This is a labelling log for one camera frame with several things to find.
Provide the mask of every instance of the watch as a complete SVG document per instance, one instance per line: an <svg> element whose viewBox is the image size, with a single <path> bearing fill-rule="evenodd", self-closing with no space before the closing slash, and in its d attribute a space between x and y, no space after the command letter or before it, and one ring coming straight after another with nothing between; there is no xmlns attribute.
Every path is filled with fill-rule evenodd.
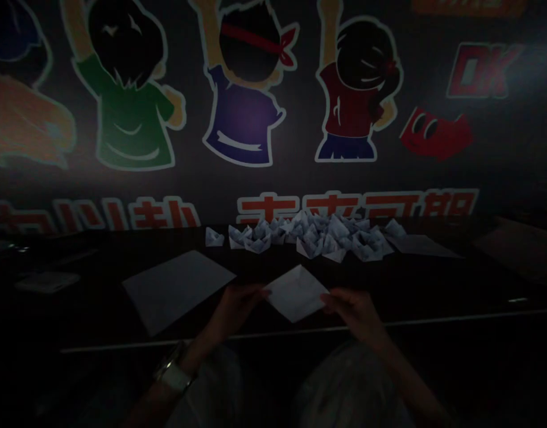
<svg viewBox="0 0 547 428"><path fill-rule="evenodd" d="M155 372L156 380L166 383L181 395L186 392L194 380L178 366L178 359L184 348L183 343L179 343L171 355L163 361L160 368Z"/></svg>

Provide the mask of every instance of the dark table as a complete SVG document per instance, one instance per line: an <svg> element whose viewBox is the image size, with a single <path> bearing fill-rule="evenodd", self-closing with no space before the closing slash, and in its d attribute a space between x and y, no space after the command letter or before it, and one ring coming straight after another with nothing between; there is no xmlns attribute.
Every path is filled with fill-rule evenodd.
<svg viewBox="0 0 547 428"><path fill-rule="evenodd" d="M238 275L233 280L237 284L267 284L301 264L328 289L366 289L387 325L547 311L547 287L528 284L471 245L473 239L490 229L491 221L423 218L399 222L409 234L426 234L465 259L396 252L381 262L362 263L349 252L339 265L324 257L309 260L289 244L272 246L259 255L230 250L227 240L223 247L206 248L204 227L100 235L85 232L84 237L96 241L93 247L98 251L56 269L79 273L79 283L56 294L42 295L17 291L11 278L0 281L0 332L7 340L59 350L141 346L192 338L208 321L222 291L151 338L121 285L130 276L192 249ZM213 229L227 237L227 226ZM273 307L262 303L240 335L342 327L338 316L320 311L291 324Z"/></svg>

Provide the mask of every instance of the cartoon boy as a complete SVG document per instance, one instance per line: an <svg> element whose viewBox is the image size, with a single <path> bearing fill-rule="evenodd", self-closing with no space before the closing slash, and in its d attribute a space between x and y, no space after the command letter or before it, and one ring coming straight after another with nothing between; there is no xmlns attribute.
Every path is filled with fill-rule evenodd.
<svg viewBox="0 0 547 428"><path fill-rule="evenodd" d="M41 94L52 51L40 24L22 0L0 0L0 166L23 156L67 168L75 145L70 112Z"/></svg>
<svg viewBox="0 0 547 428"><path fill-rule="evenodd" d="M370 16L355 17L338 28L341 0L319 0L317 10L321 53L316 76L325 92L326 111L325 137L315 161L374 162L370 136L397 116L393 96L403 83L394 37Z"/></svg>
<svg viewBox="0 0 547 428"><path fill-rule="evenodd" d="M166 132L186 124L184 97L165 75L166 36L137 0L62 0L74 68L98 102L100 162L123 171L174 166Z"/></svg>
<svg viewBox="0 0 547 428"><path fill-rule="evenodd" d="M280 29L268 0L235 4L218 12L215 0L189 0L199 16L205 74L214 92L203 142L223 159L243 166L271 166L271 130L285 118L268 92L295 70L291 48L297 23Z"/></svg>

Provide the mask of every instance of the blue shorts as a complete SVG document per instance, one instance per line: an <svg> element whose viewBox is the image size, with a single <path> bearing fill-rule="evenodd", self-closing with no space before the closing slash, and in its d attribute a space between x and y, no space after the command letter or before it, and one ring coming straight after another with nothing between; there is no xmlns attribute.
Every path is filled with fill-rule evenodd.
<svg viewBox="0 0 547 428"><path fill-rule="evenodd" d="M327 133L316 159L376 159L376 150L369 137L340 137Z"/></svg>

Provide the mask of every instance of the green shirt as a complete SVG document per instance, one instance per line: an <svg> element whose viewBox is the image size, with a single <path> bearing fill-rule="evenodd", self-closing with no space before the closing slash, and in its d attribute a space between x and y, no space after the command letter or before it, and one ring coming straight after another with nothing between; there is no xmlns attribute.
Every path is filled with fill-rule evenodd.
<svg viewBox="0 0 547 428"><path fill-rule="evenodd" d="M174 105L150 82L140 89L123 88L97 55L78 62L84 83L99 102L97 157L115 169L153 170L174 166L165 122Z"/></svg>

